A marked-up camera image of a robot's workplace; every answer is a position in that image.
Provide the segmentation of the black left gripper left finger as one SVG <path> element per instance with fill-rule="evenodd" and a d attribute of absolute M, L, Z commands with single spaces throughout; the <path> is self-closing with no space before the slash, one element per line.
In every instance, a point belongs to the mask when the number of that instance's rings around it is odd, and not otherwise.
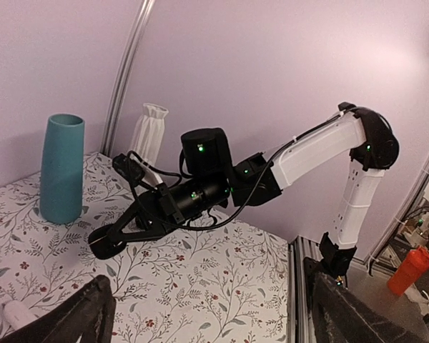
<path fill-rule="evenodd" d="M 98 275 L 58 307 L 0 342 L 111 342 L 116 305 L 109 278 Z"/>

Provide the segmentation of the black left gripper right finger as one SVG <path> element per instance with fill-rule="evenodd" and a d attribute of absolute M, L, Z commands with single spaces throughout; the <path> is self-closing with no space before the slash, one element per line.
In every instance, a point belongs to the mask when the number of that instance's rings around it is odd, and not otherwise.
<path fill-rule="evenodd" d="M 329 275 L 312 277 L 312 318 L 317 342 L 423 342 L 377 314 Z"/>

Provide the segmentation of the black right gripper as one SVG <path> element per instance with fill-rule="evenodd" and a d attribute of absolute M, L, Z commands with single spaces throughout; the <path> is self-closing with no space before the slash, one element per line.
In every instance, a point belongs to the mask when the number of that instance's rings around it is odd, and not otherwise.
<path fill-rule="evenodd" d="M 145 219 L 141 222 L 141 229 L 125 232 L 128 224 L 135 222 L 141 208 L 153 221 Z M 132 202 L 108 230 L 107 238 L 112 244 L 156 241 L 171 234 L 175 230 L 174 227 L 182 227 L 183 223 L 184 216 L 169 187 L 157 185 L 154 191 L 146 191 L 138 196 L 138 201 Z"/>

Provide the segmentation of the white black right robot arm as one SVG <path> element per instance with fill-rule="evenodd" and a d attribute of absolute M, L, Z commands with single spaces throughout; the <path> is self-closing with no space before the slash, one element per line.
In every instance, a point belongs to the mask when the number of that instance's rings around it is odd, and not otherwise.
<path fill-rule="evenodd" d="M 187 229 L 189 221 L 216 205 L 233 203 L 238 209 L 262 205 L 314 168 L 347 152 L 350 176 L 337 217 L 322 236 L 322 260 L 317 263 L 319 271 L 343 277 L 375 190 L 400 150 L 381 114 L 347 102 L 339 105 L 336 115 L 269 157 L 257 153 L 233 164 L 220 128 L 189 131 L 181 143 L 179 181 L 172 187 L 163 183 L 147 187 L 114 224 L 93 232 L 89 244 L 96 257 L 108 259 L 130 242 L 158 240 L 175 229 Z"/>

